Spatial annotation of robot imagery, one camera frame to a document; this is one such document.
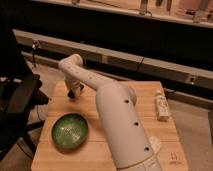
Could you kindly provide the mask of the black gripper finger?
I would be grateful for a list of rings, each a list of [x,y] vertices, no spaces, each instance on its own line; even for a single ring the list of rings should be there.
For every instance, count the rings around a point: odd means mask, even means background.
[[[73,93],[73,91],[68,92],[68,97],[71,98],[71,99],[75,98],[75,94]]]

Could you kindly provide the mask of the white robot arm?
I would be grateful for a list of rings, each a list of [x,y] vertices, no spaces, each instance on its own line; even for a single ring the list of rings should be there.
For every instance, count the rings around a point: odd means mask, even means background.
[[[69,90],[80,83],[96,91],[96,109],[117,171],[163,171],[136,112],[134,90],[117,80],[88,71],[73,54],[58,63]]]

